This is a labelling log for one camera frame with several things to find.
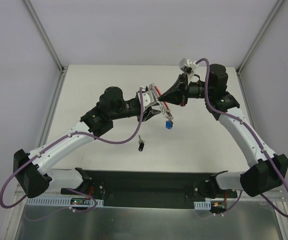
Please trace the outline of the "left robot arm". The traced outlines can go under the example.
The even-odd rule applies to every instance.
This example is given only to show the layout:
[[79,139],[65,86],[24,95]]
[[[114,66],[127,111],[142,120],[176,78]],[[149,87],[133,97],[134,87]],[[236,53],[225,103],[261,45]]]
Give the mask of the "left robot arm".
[[120,88],[111,86],[99,97],[96,106],[85,113],[69,130],[55,140],[30,152],[18,150],[13,156],[13,173],[27,198],[40,196],[49,188],[73,189],[78,194],[89,190],[89,177],[83,170],[55,170],[53,167],[67,155],[94,140],[113,145],[131,141],[137,134],[120,141],[106,140],[102,135],[113,129],[114,120],[136,117],[139,124],[160,114],[154,87],[140,89],[130,100]]

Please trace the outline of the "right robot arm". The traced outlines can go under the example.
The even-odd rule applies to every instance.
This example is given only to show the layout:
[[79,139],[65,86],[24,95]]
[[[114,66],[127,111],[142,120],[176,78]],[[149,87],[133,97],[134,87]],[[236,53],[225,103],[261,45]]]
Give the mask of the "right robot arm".
[[218,198],[235,189],[255,197],[284,185],[288,158],[277,155],[250,126],[240,104],[227,91],[226,68],[211,64],[206,69],[206,81],[193,82],[197,67],[196,62],[185,59],[180,64],[182,74],[159,100],[184,107],[188,99],[204,99],[209,113],[230,133],[249,166],[245,172],[222,171],[210,176],[208,195]]

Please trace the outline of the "black-headed key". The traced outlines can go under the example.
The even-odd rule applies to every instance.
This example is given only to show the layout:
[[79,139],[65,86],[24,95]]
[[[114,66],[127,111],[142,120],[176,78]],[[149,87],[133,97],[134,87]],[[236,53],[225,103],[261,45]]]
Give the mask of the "black-headed key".
[[139,137],[139,141],[138,141],[139,148],[138,148],[138,150],[141,152],[144,149],[145,141],[142,139],[141,135],[139,135],[138,137]]

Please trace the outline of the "red-handled metal key organizer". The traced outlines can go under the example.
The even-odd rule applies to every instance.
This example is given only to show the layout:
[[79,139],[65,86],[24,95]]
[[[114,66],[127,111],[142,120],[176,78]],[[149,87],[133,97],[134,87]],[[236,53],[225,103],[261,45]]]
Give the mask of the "red-handled metal key organizer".
[[163,117],[166,118],[167,120],[173,121],[174,117],[172,116],[171,110],[168,107],[167,103],[163,101],[159,101],[159,97],[161,96],[161,93],[158,87],[154,83],[152,83],[148,86],[148,89],[152,92],[154,99],[156,103],[158,104]]

